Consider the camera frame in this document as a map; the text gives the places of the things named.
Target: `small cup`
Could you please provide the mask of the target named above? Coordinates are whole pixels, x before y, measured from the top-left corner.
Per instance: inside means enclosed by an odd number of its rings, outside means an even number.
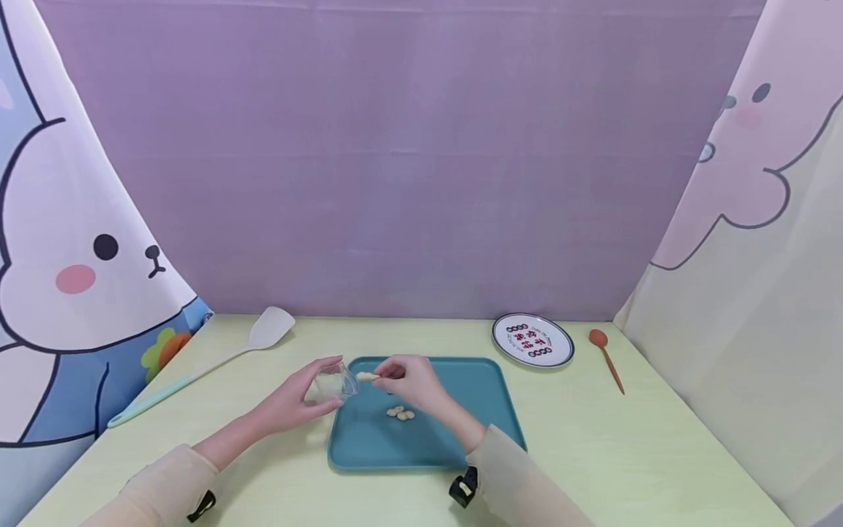
[[[357,378],[348,371],[345,363],[325,366],[314,381],[319,392],[318,400],[327,401],[339,397],[343,401],[357,394]]]

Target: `light green table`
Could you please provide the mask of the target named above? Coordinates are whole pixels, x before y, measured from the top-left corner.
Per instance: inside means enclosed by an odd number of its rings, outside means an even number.
[[[240,347],[255,320],[216,315],[152,382],[156,390]],[[103,437],[24,527],[77,524],[176,444],[193,444],[249,410],[313,358],[396,352],[483,356],[503,367],[530,454],[601,527],[792,527],[683,401],[611,324],[567,323],[561,370],[527,369],[468,320],[299,319],[282,344],[239,358]],[[588,331],[609,335],[620,395]],[[327,465],[331,419],[269,438],[221,480],[204,525],[496,525],[448,496],[453,474],[341,475]]]

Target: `sleeve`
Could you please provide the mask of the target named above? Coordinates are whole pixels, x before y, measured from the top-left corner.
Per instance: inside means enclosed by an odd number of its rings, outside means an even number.
[[[82,527],[171,527],[192,513],[218,474],[186,444],[138,472]]]
[[[468,455],[489,510],[513,527],[594,527],[582,510],[494,425]]]

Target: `purple wall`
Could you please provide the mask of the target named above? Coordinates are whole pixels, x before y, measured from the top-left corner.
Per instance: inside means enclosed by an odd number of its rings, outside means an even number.
[[[216,310],[607,320],[764,0],[40,0]]]

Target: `pink cheek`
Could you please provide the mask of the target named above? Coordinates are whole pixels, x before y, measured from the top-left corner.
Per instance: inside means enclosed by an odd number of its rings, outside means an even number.
[[[96,279],[96,273],[88,266],[68,266],[56,275],[56,287],[65,294],[79,294],[94,285]]]
[[[742,128],[758,128],[764,120],[761,117],[761,110],[757,108],[742,108],[736,113],[737,115],[735,116],[735,121],[738,123],[738,126]]]

